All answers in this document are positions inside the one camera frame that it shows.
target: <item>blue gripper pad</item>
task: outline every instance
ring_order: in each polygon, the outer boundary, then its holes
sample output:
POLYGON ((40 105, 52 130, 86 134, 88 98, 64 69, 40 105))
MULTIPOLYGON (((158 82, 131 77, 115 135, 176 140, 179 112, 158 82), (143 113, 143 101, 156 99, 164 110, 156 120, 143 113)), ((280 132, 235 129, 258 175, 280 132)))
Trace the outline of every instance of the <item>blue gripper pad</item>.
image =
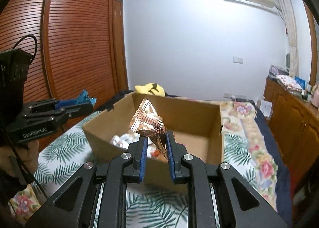
POLYGON ((69 107, 76 105, 77 100, 65 100, 65 101, 59 101, 55 104, 55 110, 58 110, 60 108, 69 107))
POLYGON ((169 175, 174 182, 176 179, 175 176, 175 163, 173 161, 173 154, 171 144, 169 142, 168 133, 166 132, 166 151, 167 151, 167 159, 168 159, 168 167, 169 167, 169 175))
POLYGON ((141 155, 141 161, 140 161, 140 174, 139 174, 139 181, 142 183, 145 176, 146 171, 146 154, 147 154, 147 144, 148 144, 148 138, 144 137, 143 142, 143 149, 142 149, 142 155, 141 155))

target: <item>curtain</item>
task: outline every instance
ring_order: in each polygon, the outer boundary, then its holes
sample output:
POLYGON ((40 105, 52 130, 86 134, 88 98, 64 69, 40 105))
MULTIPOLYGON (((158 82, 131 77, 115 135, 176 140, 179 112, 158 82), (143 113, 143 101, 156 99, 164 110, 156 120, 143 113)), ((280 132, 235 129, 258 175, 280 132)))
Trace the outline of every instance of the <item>curtain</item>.
POLYGON ((290 0, 279 0, 279 4, 281 6, 283 20, 286 24, 290 45, 289 76, 299 76, 299 56, 297 48, 297 28, 295 14, 293 12, 290 0))

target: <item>electrical outlet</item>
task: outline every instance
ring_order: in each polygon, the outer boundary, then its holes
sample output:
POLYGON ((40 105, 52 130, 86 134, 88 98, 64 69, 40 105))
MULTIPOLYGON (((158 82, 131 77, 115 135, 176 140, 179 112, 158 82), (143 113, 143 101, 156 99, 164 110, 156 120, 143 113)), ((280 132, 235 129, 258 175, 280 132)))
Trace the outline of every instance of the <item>electrical outlet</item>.
POLYGON ((236 57, 236 56, 234 56, 234 57, 232 58, 232 62, 233 62, 233 63, 237 63, 237 64, 242 64, 242 63, 243 63, 243 58, 242 58, 242 57, 236 57))
POLYGON ((231 99, 232 98, 232 94, 224 93, 224 98, 231 99))

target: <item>floral bedspread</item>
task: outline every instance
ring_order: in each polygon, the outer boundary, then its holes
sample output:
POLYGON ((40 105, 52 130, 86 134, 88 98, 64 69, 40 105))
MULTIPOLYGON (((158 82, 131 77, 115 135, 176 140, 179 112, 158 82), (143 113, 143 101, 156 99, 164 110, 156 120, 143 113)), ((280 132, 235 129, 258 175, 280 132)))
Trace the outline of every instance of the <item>floral bedspread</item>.
MULTIPOLYGON (((275 209, 277 166, 267 152, 263 136, 254 121, 256 113, 253 105, 239 102, 209 103, 218 103, 221 106, 224 124, 222 129, 224 160, 229 162, 275 209)), ((85 162, 95 161, 91 147, 82 131, 82 125, 97 114, 99 112, 82 120, 40 153, 39 168, 35 177, 48 195, 53 194, 85 162)), ((32 187, 39 201, 44 202, 39 188, 35 184, 32 187)), ((213 189, 211 191, 215 218, 219 227, 213 189)), ((16 208, 22 207, 19 204, 18 201, 16 208)), ((186 228, 187 214, 186 195, 143 184, 127 186, 127 227, 186 228)), ((98 210, 95 216, 96 226, 98 210)))
POLYGON ((9 207, 13 216, 21 224, 27 220, 39 209, 40 203, 31 187, 28 185, 25 190, 19 191, 9 201, 9 207))

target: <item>wooden door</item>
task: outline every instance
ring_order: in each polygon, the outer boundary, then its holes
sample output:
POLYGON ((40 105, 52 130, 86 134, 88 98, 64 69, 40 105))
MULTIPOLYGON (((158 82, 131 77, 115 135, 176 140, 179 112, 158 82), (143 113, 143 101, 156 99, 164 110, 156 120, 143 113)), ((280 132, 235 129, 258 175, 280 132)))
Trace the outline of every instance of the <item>wooden door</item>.
POLYGON ((113 43, 119 90, 128 90, 123 28, 123 1, 113 0, 113 43))
POLYGON ((264 97, 266 101, 272 102, 274 92, 275 92, 275 83, 267 79, 266 81, 266 88, 264 92, 264 97))
POLYGON ((319 155, 319 125, 310 118, 304 126, 288 166, 296 180, 303 176, 319 155))
MULTIPOLYGON (((42 57, 41 14, 44 0, 10 0, 0 15, 0 51, 11 49, 24 35, 33 34, 38 41, 34 61, 29 67, 24 85, 24 102, 51 98, 42 57)), ((32 38, 23 40, 17 48, 33 54, 35 43, 32 38)), ((39 151, 56 139, 62 132, 39 140, 39 151)))
POLYGON ((289 112, 282 124, 281 136, 278 140, 285 164, 289 164, 294 154, 307 118, 306 110, 300 107, 295 100, 290 100, 289 112))
POLYGON ((287 115, 289 114, 289 100, 286 92, 282 89, 276 88, 274 94, 274 109, 272 117, 269 122, 270 130, 272 131, 276 142, 281 144, 282 126, 287 121, 287 115))
MULTIPOLYGON (((47 31, 45 57, 54 97, 72 99, 86 89, 99 107, 118 92, 112 0, 50 0, 47 31)), ((80 119, 69 120, 65 129, 80 119)))

